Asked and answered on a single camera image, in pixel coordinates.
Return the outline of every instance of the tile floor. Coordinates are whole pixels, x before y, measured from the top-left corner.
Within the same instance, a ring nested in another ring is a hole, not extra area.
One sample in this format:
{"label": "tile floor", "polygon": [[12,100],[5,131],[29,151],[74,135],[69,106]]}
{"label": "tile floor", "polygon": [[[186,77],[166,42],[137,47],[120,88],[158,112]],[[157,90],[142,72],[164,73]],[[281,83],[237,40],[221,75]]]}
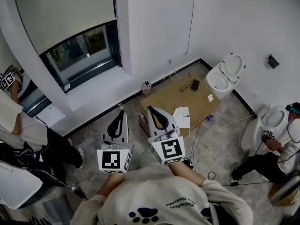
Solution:
{"label": "tile floor", "polygon": [[[155,86],[153,92],[169,85],[172,81],[187,76],[189,73],[196,74],[203,79],[208,73],[208,69],[202,64],[196,63]],[[141,99],[142,96],[138,96],[130,100],[71,137],[74,145],[82,146],[85,151],[85,167],[78,171],[71,166],[66,166],[68,185],[78,185],[88,198],[92,197],[100,189],[106,179],[106,175],[98,169],[96,149],[99,148],[99,141],[97,137],[101,126],[110,117],[118,114],[121,109],[127,112],[130,142],[134,145],[134,155],[130,169],[136,168],[139,155],[149,147],[147,143],[148,138],[138,124],[138,104]],[[194,140],[196,144],[200,142],[199,150],[195,152],[195,167],[197,171],[204,176],[207,176],[209,171],[214,171],[216,173],[215,180],[225,185],[229,184],[231,165],[234,162],[243,160],[244,151],[240,148],[240,141],[247,124],[252,118],[231,123],[218,130],[230,122],[250,116],[246,108],[233,94],[223,99],[221,105],[212,115],[214,119],[210,121],[205,120],[201,124],[196,138],[197,130],[192,131],[190,136],[185,138],[186,154],[188,157],[190,156]],[[251,172],[245,175],[242,181],[243,183],[260,182],[262,179],[257,172]],[[267,198],[270,187],[271,184],[266,183],[248,186],[240,185],[238,187],[228,187],[228,189],[243,198],[250,205],[254,213],[255,225],[277,225],[280,224],[283,217],[283,210],[270,205]],[[8,212],[15,220],[22,221],[26,221],[33,214],[37,217],[43,216],[45,211],[43,211],[41,202],[53,199],[63,193],[67,194],[69,203],[75,211],[80,200],[67,189],[56,188],[47,197],[32,206],[16,211],[8,210]]]}

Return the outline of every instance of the roller blind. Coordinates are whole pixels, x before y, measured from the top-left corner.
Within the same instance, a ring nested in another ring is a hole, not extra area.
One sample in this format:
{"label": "roller blind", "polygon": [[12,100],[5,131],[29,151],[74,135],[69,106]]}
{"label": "roller blind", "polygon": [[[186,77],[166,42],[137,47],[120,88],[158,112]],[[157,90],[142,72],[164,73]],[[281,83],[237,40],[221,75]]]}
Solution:
{"label": "roller blind", "polygon": [[16,0],[16,3],[39,55],[77,33],[115,19],[113,0]]}

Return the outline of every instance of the white toilet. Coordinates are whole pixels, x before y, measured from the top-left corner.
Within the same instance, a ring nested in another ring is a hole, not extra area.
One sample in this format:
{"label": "white toilet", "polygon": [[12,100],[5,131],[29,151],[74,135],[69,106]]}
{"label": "white toilet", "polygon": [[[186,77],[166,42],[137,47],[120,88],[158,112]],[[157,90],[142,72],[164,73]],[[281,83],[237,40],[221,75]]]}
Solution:
{"label": "white toilet", "polygon": [[205,77],[204,83],[222,99],[232,92],[246,70],[244,57],[239,53],[228,54]]}
{"label": "white toilet", "polygon": [[[271,131],[277,139],[288,123],[289,112],[284,106],[264,107],[258,114],[257,118],[249,122],[240,145],[244,151],[250,150],[251,154],[256,152],[261,144],[263,131]],[[265,144],[262,144],[257,154],[268,152]]]}

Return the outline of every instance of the black phone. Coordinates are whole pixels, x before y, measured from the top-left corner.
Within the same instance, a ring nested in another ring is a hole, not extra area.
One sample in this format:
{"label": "black phone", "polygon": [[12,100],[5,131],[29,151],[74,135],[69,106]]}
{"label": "black phone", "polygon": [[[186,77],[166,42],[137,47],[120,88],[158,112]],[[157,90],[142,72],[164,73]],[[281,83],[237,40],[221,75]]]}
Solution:
{"label": "black phone", "polygon": [[198,91],[199,83],[200,82],[198,80],[194,79],[191,86],[191,90]]}

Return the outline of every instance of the toilet lid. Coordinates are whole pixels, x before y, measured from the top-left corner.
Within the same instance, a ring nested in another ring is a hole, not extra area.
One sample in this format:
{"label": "toilet lid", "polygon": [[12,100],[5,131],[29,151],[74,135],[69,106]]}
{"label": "toilet lid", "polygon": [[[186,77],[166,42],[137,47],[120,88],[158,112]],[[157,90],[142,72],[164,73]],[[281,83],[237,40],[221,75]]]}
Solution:
{"label": "toilet lid", "polygon": [[241,54],[232,52],[221,61],[219,69],[230,82],[236,83],[246,70],[246,62]]}

